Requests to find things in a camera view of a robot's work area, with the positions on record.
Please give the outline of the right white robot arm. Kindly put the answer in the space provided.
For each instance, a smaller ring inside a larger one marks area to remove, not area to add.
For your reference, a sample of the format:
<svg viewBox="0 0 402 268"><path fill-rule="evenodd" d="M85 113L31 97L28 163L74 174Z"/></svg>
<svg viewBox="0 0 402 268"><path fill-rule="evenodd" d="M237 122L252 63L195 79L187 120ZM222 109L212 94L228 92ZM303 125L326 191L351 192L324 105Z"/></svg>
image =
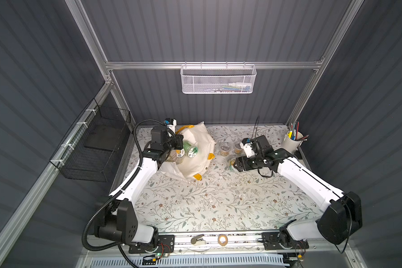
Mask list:
<svg viewBox="0 0 402 268"><path fill-rule="evenodd" d="M325 239L338 246L362 227L361 199L330 185L303 166L294 154L284 148L273 149L267 138L245 138L240 143L244 156L237 157L233 167L238 172L268 168L308 195L322 211L318 218L291 220L281 226L276 241L283 249L293 249L304 241Z"/></svg>

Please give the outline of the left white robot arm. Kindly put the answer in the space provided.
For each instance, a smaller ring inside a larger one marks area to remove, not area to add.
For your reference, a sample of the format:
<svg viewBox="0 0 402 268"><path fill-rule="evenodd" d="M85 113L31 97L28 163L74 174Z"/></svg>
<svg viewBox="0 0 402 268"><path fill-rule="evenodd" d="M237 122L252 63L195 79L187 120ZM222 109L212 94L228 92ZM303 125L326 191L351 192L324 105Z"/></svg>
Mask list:
<svg viewBox="0 0 402 268"><path fill-rule="evenodd" d="M140 244L156 248L159 243L158 230L155 227L139 223L135 204L149 179L156 174L162 164L175 149L183 148L183 136L175 133L176 120L167 118L163 124L151 130L150 145L139 149L137 166L111 194L113 200L102 205L94 217L94 235L111 241L107 245Z"/></svg>

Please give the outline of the purple label seed jar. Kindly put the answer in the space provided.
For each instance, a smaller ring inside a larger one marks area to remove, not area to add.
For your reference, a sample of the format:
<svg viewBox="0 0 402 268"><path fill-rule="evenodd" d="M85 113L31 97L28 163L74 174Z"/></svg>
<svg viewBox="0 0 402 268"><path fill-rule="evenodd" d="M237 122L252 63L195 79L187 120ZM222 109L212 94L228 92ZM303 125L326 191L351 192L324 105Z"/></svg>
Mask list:
<svg viewBox="0 0 402 268"><path fill-rule="evenodd" d="M228 156L230 154L231 146L227 142L222 142L220 144L220 154L221 156Z"/></svg>

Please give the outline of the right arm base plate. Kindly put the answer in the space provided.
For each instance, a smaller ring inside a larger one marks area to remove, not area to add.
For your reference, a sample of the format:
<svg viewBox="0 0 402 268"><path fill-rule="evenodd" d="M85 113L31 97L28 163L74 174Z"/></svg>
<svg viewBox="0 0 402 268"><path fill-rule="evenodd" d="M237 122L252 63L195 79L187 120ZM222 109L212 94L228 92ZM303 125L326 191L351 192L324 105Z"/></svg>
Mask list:
<svg viewBox="0 0 402 268"><path fill-rule="evenodd" d="M285 232L263 232L257 241L263 244L265 250L309 249L307 240L294 240Z"/></svg>

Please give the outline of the white canvas tote bag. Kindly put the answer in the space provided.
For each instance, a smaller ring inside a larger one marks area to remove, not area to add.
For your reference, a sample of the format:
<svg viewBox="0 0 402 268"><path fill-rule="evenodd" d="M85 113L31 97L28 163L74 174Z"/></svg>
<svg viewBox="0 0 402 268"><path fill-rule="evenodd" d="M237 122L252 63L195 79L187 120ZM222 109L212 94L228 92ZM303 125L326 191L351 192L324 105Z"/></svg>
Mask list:
<svg viewBox="0 0 402 268"><path fill-rule="evenodd" d="M162 164L159 172L176 180L201 181L215 158L216 142L204 122L182 126L176 133L183 136L183 149L172 151L169 160Z"/></svg>

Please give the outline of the beige tape dispenser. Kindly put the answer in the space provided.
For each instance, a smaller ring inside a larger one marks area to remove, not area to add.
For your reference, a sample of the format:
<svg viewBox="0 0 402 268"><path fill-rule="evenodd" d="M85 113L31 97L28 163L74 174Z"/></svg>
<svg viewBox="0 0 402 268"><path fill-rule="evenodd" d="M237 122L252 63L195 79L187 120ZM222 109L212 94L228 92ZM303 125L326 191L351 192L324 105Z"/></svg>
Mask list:
<svg viewBox="0 0 402 268"><path fill-rule="evenodd" d="M204 234L199 234L197 236L194 236L191 238L191 244L193 246L202 246L206 244L206 241L204 240Z"/></svg>

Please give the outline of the orange label seed jar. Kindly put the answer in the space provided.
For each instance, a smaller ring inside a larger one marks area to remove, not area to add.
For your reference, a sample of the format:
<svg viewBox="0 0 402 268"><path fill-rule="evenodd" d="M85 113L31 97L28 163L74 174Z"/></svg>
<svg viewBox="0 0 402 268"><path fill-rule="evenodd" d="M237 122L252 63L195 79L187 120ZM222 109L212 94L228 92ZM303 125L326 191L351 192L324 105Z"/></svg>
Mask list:
<svg viewBox="0 0 402 268"><path fill-rule="evenodd" d="M241 144L239 142L234 143L233 152L236 155L241 155L244 152L244 150L241 147Z"/></svg>

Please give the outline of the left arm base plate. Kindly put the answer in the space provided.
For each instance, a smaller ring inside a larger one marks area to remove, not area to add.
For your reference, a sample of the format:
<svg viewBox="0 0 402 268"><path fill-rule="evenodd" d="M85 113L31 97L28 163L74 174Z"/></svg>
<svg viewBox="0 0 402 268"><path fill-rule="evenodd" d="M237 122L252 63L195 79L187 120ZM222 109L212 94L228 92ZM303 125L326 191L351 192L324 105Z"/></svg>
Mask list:
<svg viewBox="0 0 402 268"><path fill-rule="evenodd" d="M175 236L174 235L159 235L154 236L150 243L137 242L129 245L128 253L130 254L145 254L145 253L172 253L174 252Z"/></svg>

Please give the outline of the masking tape roll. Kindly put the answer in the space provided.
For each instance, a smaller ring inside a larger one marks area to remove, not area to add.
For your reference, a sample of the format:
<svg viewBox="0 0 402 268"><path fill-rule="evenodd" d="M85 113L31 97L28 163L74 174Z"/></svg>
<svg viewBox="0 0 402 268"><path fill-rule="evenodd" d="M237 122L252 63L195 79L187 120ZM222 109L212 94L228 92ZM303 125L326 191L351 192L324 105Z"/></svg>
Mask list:
<svg viewBox="0 0 402 268"><path fill-rule="evenodd" d="M220 234L218 236L218 244L225 247L228 244L228 237L225 234Z"/></svg>

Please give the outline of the white pen cup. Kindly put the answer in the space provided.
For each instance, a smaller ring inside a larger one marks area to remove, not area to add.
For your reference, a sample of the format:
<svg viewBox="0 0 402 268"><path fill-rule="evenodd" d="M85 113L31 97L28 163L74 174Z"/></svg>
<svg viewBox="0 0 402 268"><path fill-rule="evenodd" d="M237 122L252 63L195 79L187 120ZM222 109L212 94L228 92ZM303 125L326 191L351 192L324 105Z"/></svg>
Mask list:
<svg viewBox="0 0 402 268"><path fill-rule="evenodd" d="M287 152L294 154L298 147L308 139L309 135L303 135L300 132L300 122L296 121L290 124L290 130L285 135L281 147Z"/></svg>

